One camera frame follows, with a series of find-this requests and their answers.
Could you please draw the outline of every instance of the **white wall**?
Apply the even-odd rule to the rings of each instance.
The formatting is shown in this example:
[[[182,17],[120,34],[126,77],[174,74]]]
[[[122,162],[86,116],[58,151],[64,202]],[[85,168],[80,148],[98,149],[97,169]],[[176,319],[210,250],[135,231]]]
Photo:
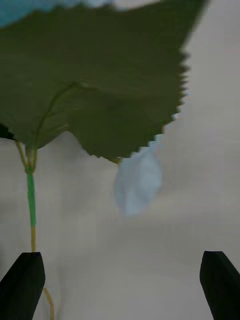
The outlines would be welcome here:
[[[163,187],[142,215],[121,217],[117,165],[69,133],[39,150],[37,249],[56,320],[213,319],[199,281],[204,251],[223,251],[240,271],[239,16],[239,0],[213,0],[187,45],[190,96],[166,128]],[[1,140],[0,279],[30,251],[29,224],[22,163]],[[46,312],[42,295],[34,320]]]

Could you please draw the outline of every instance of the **light blue petal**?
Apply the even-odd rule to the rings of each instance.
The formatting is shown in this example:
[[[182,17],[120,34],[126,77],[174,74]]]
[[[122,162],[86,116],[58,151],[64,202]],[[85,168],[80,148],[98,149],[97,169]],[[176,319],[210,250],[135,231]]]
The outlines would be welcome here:
[[[124,158],[115,178],[113,195],[123,214],[142,212],[162,185],[162,170],[151,148]]]
[[[99,7],[109,2],[109,0],[0,0],[0,27],[14,23],[34,10],[48,12],[57,5],[67,8],[79,3]]]

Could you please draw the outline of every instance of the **blue flower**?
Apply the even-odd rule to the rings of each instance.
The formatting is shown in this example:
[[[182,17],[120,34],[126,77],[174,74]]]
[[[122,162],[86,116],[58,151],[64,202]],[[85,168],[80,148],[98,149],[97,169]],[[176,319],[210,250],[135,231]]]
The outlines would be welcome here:
[[[162,169],[156,156],[161,136],[155,136],[155,141],[151,141],[148,147],[124,158],[119,165],[113,195],[126,216],[142,212],[162,185]]]
[[[56,6],[70,8],[79,3],[99,7],[109,0],[0,0],[0,27],[17,22],[35,10],[48,12]]]

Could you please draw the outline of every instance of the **white background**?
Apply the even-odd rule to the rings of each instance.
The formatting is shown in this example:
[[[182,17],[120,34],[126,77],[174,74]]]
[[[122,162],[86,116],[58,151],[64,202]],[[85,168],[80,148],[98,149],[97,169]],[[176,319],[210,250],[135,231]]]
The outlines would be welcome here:
[[[39,150],[36,239],[56,320],[213,319],[204,251],[223,251],[240,271],[239,16],[239,0],[213,0],[187,44],[190,96],[166,127],[163,186],[142,215],[121,216],[117,165],[88,156],[70,133]],[[1,140],[0,279],[30,243],[26,175],[14,143]]]

